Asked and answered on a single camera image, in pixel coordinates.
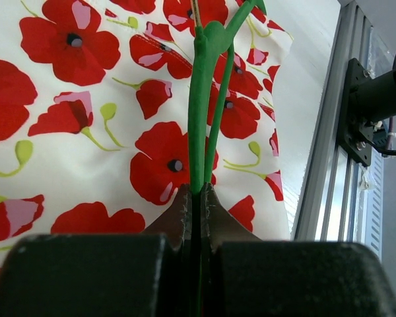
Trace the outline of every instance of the white fabric with red flowers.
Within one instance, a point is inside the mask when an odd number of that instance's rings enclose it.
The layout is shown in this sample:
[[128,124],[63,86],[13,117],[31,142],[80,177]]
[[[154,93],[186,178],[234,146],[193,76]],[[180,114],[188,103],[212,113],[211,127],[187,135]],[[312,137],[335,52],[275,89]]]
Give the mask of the white fabric with red flowers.
[[[201,20],[226,25],[242,2],[199,0]],[[252,13],[213,183],[255,235],[288,239],[271,93],[292,38]],[[0,1],[0,265],[27,234],[141,232],[189,182],[193,27],[190,0]]]

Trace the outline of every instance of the floral fabric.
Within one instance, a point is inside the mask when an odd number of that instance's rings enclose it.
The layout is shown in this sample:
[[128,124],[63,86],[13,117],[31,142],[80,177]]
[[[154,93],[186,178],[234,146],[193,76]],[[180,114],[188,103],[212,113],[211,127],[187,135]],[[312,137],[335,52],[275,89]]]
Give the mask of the floral fabric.
[[[199,0],[201,20],[242,2]],[[189,182],[194,35],[190,0],[0,1],[0,265],[24,235],[141,232],[168,208]],[[241,27],[214,162],[221,204],[262,239],[289,237],[272,90],[291,43],[256,8]]]

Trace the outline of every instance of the flower center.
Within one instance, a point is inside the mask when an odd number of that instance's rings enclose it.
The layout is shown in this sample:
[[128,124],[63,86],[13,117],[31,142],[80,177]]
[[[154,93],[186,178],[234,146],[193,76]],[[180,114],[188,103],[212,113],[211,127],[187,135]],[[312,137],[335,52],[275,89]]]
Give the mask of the flower center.
[[79,48],[82,46],[82,38],[75,33],[69,33],[66,37],[66,43],[73,48]]
[[224,101],[224,109],[232,109],[233,108],[233,102],[229,100]]
[[244,73],[244,71],[242,71],[238,66],[234,66],[234,70],[235,72],[237,72],[239,75],[242,75]]
[[187,15],[189,18],[193,19],[193,12],[192,12],[192,9],[189,9],[188,11],[186,11],[186,15]]
[[180,172],[183,169],[183,164],[180,160],[171,160],[169,163],[167,163],[167,167],[169,170],[172,172]]
[[164,44],[160,44],[160,48],[166,52],[170,52],[172,50],[171,48],[169,48],[168,46],[165,46]]

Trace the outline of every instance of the black mounting bracket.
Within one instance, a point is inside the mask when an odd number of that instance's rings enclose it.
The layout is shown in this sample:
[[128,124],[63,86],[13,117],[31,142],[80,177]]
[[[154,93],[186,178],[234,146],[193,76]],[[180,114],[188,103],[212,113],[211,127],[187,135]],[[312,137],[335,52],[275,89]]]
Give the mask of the black mounting bracket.
[[356,58],[349,61],[337,131],[339,145],[351,159],[362,163],[365,167],[371,165],[372,147],[363,140],[372,141],[374,126],[367,125],[368,121],[360,115],[358,103],[352,93],[358,89],[358,86],[371,80],[370,73],[361,66]]

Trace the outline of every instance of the black mounting plate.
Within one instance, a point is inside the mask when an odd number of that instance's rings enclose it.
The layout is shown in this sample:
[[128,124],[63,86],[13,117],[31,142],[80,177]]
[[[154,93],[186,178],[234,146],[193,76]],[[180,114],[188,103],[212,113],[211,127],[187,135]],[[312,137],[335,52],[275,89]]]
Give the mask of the black mounting plate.
[[343,85],[343,97],[341,113],[339,116],[339,127],[337,130],[337,141],[348,153],[351,159],[362,163],[365,167],[371,165],[372,147],[369,144],[362,146],[363,136],[372,141],[374,127],[367,126],[366,120],[361,118],[358,112],[358,104],[351,94],[358,89],[359,85],[371,81],[369,73],[356,59],[351,59]]

